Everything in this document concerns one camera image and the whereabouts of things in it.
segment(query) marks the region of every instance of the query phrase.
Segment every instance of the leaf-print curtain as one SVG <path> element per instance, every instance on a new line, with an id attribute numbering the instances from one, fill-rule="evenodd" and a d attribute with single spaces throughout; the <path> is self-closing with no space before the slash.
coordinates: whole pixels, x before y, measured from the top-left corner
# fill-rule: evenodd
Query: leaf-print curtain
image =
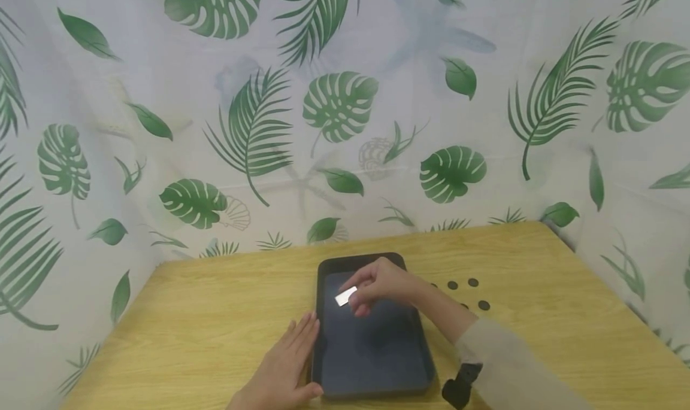
<path id="1" fill-rule="evenodd" d="M 0 403 L 165 260 L 525 220 L 690 364 L 686 1 L 0 0 Z"/>

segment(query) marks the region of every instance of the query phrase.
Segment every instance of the black tablet case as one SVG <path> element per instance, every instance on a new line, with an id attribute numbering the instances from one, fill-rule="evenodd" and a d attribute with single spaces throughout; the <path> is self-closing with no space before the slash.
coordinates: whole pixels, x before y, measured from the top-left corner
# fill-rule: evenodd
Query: black tablet case
<path id="1" fill-rule="evenodd" d="M 382 300 L 366 318 L 338 306 L 338 288 L 359 268 L 385 256 L 405 269 L 398 253 L 338 257 L 319 265 L 317 315 L 321 331 L 314 347 L 312 381 L 327 399 L 384 397 L 426 392 L 435 367 L 417 310 Z"/>

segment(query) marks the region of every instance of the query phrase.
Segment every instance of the tablet screen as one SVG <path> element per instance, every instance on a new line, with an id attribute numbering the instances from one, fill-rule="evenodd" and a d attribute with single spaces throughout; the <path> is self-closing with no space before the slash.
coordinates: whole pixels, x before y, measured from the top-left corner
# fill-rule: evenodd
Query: tablet screen
<path id="1" fill-rule="evenodd" d="M 378 302 L 366 318 L 335 297 L 353 271 L 323 280 L 321 384 L 327 396 L 425 388 L 423 333 L 416 310 L 390 300 Z"/>

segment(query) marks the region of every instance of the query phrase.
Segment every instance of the small white rectangle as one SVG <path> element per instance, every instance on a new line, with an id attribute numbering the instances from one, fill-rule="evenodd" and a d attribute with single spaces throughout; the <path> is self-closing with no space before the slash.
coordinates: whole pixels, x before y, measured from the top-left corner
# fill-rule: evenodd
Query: small white rectangle
<path id="1" fill-rule="evenodd" d="M 350 299 L 350 295 L 352 295 L 355 291 L 357 290 L 357 286 L 353 286 L 343 293 L 340 293 L 340 295 L 335 297 L 335 301 L 338 303 L 338 306 L 343 306 L 347 304 L 348 300 Z"/>

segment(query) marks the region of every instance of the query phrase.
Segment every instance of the wooden table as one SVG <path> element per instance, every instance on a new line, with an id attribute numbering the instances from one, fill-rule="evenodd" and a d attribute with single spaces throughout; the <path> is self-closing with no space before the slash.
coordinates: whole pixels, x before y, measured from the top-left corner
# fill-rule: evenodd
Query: wooden table
<path id="1" fill-rule="evenodd" d="M 160 266 L 65 401 L 68 410 L 222 410 L 290 318 L 313 309 L 319 262 L 396 251 L 408 269 L 512 328 L 595 409 L 688 409 L 690 371 L 540 223 L 417 233 Z M 479 280 L 478 287 L 467 284 Z M 457 290 L 446 285 L 458 283 Z M 486 300 L 489 311 L 477 309 Z M 439 380 L 453 348 L 424 320 Z M 451 409 L 424 397 L 323 409 Z M 476 397 L 468 409 L 486 409 Z"/>

